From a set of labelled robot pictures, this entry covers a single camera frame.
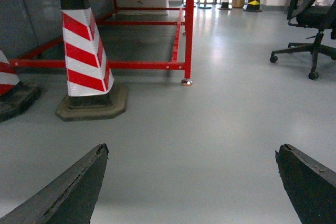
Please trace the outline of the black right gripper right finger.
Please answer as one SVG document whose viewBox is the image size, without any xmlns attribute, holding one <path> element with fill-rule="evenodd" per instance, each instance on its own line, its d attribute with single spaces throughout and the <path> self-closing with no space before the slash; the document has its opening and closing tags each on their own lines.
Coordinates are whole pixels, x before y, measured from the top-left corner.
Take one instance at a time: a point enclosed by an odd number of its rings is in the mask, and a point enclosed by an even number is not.
<svg viewBox="0 0 336 224">
<path fill-rule="evenodd" d="M 335 172 L 290 144 L 275 159 L 301 223 L 335 223 Z"/>
</svg>

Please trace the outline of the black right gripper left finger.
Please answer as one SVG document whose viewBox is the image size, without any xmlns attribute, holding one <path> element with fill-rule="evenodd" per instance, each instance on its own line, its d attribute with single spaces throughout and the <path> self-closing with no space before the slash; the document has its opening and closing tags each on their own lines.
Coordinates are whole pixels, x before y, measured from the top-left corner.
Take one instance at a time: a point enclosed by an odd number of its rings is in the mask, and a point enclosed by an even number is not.
<svg viewBox="0 0 336 224">
<path fill-rule="evenodd" d="M 106 144 L 97 145 L 1 223 L 91 223 L 108 153 Z"/>
</svg>

